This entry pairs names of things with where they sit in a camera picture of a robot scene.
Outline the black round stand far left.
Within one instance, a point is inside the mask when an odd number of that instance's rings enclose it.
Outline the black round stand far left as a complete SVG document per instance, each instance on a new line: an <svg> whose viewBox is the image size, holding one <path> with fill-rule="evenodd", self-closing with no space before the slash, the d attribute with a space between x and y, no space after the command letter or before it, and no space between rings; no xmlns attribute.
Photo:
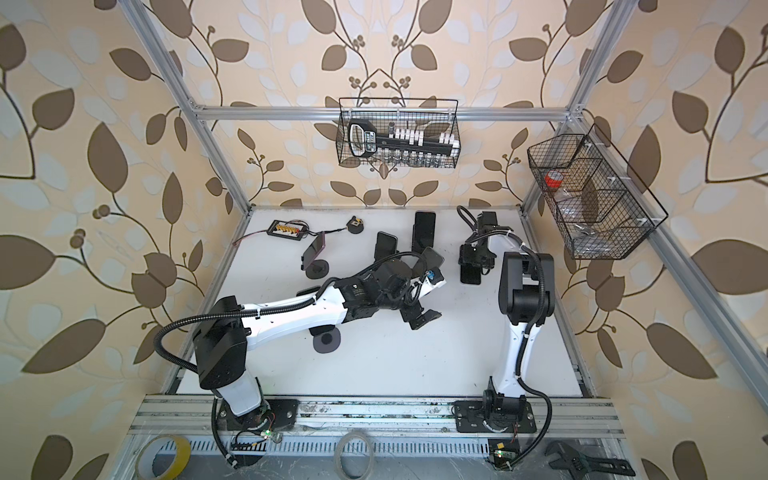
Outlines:
<svg viewBox="0 0 768 480"><path fill-rule="evenodd" d="M305 268L305 275L308 279L318 280L325 278L330 271L329 263L323 259L316 259Z"/></svg>

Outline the black phone on folding stand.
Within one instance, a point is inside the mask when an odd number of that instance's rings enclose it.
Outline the black phone on folding stand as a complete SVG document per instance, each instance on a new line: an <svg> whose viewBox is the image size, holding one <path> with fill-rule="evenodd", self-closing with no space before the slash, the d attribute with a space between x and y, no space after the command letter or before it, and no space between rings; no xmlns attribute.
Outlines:
<svg viewBox="0 0 768 480"><path fill-rule="evenodd" d="M374 261L380 261L397 253L398 238L390 233L380 231L377 233L374 248Z"/></svg>

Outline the black phone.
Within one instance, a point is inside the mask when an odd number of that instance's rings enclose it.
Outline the black phone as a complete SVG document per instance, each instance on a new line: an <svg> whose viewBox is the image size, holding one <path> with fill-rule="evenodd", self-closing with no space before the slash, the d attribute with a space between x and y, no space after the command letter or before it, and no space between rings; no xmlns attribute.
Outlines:
<svg viewBox="0 0 768 480"><path fill-rule="evenodd" d="M431 247L425 247L421 252L418 265L424 271L439 269L445 259Z"/></svg>
<svg viewBox="0 0 768 480"><path fill-rule="evenodd" d="M460 281L467 285L480 285L482 281L482 268L462 264L460 266Z"/></svg>
<svg viewBox="0 0 768 480"><path fill-rule="evenodd" d="M335 328L336 328L335 325L321 325L321 326L310 328L309 332L313 337L316 337L316 336L321 336L323 334L329 333L333 331Z"/></svg>
<svg viewBox="0 0 768 480"><path fill-rule="evenodd" d="M374 248L374 261L380 261L397 253L398 238L390 233L380 231L377 233Z"/></svg>
<svg viewBox="0 0 768 480"><path fill-rule="evenodd" d="M411 250L413 252L423 253L426 248L434 246L435 227L435 212L417 211L415 213L411 237Z"/></svg>

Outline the black tool in basket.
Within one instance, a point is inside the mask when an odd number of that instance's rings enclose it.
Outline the black tool in basket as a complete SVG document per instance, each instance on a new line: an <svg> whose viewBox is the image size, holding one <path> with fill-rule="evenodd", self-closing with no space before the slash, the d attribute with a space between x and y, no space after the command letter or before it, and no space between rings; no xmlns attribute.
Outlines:
<svg viewBox="0 0 768 480"><path fill-rule="evenodd" d="M427 128L398 127L390 122L382 132L369 120L352 120L346 127L345 142L353 156L368 158L399 154L427 157L458 157L461 143L454 134L445 131L429 133Z"/></svg>

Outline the yellow tape roll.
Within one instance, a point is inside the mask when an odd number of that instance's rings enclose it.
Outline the yellow tape roll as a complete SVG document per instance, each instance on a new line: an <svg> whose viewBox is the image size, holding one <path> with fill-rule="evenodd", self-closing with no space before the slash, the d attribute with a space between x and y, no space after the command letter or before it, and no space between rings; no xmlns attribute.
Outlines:
<svg viewBox="0 0 768 480"><path fill-rule="evenodd" d="M134 473L136 479L177 479L189 464L192 454L190 441L180 435L160 435L140 450Z"/></svg>

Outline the dark round stand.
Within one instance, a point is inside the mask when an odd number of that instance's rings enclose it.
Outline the dark round stand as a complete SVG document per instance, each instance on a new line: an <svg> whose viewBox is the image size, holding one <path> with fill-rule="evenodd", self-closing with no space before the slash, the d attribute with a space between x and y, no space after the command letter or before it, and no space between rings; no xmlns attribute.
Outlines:
<svg viewBox="0 0 768 480"><path fill-rule="evenodd" d="M341 345L341 332L333 327L313 337L313 348L319 354L329 354Z"/></svg>

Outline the black adjustable wrench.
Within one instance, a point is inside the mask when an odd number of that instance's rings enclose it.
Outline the black adjustable wrench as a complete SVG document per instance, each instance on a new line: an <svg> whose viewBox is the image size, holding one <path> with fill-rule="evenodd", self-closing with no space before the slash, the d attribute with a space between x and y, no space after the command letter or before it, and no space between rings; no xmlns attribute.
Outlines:
<svg viewBox="0 0 768 480"><path fill-rule="evenodd" d="M567 471L573 479L585 479L590 473L606 473L635 477L630 462L624 459L602 458L587 455L563 441L553 441L545 449L546 455L555 455L549 462L553 470Z"/></svg>

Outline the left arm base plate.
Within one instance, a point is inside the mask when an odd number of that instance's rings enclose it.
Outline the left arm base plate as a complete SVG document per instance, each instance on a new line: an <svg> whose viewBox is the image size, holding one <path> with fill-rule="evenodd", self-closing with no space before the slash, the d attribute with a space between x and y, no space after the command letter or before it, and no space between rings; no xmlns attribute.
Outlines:
<svg viewBox="0 0 768 480"><path fill-rule="evenodd" d="M298 418L297 399L265 399L254 410L235 415L225 400L217 402L213 420L224 431L291 429Z"/></svg>

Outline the black yellow round connector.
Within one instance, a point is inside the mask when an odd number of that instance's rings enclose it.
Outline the black yellow round connector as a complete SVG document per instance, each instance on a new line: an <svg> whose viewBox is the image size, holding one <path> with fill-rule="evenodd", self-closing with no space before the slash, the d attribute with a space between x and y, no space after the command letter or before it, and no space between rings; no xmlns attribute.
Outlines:
<svg viewBox="0 0 768 480"><path fill-rule="evenodd" d="M346 223L346 229L353 235L361 234L364 231L364 222L357 216L352 216Z"/></svg>

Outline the black power adapter board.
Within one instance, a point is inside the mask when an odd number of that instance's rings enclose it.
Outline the black power adapter board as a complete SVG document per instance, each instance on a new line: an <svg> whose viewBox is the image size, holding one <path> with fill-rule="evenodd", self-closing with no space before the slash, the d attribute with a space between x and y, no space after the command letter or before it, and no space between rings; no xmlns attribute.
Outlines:
<svg viewBox="0 0 768 480"><path fill-rule="evenodd" d="M302 221L274 220L267 228L266 234L277 238L300 241L309 235L309 227Z"/></svg>

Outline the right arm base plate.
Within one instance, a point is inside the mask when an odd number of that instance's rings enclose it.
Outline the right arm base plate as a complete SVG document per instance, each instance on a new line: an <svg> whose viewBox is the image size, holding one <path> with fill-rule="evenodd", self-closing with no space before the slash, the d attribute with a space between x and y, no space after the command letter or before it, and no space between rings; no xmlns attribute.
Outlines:
<svg viewBox="0 0 768 480"><path fill-rule="evenodd" d="M455 401L451 407L459 433L536 433L532 407L524 396L505 398L499 406L487 407L479 400Z"/></svg>

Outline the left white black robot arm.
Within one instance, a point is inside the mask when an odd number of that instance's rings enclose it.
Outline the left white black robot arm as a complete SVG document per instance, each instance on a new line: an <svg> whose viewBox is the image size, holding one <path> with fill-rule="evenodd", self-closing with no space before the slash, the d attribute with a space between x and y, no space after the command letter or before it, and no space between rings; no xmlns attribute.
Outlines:
<svg viewBox="0 0 768 480"><path fill-rule="evenodd" d="M444 259L432 248L384 257L345 278L328 278L315 291L282 301L240 304L233 296L220 299L216 312L194 315L162 327L153 338L155 352L163 359L195 373L199 385L224 400L236 417L259 415L266 402L258 379L247 370L249 351L281 337L304 330L326 333L338 325L367 319L381 310L400 313L411 329L418 330L439 318L420 301L442 287ZM196 325L193 335L196 360L189 362L170 353L163 339L174 330Z"/></svg>

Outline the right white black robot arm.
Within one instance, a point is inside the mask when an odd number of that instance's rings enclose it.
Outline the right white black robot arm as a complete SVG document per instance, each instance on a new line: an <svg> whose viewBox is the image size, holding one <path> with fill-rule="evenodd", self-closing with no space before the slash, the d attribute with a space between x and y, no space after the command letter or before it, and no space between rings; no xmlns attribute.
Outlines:
<svg viewBox="0 0 768 480"><path fill-rule="evenodd" d="M474 216L464 206L458 206L456 210L471 229L471 235L459 250L458 264L463 284L479 285L481 277L493 269L496 254L489 247L490 238L502 236L511 243L501 261L498 305L511 328L524 327L514 359L513 376L525 392L545 398L544 393L525 384L522 372L531 332L542 326L554 311L551 290L547 286L547 282L554 277L549 271L550 259L531 250L511 228L498 225L495 213L483 211Z"/></svg>

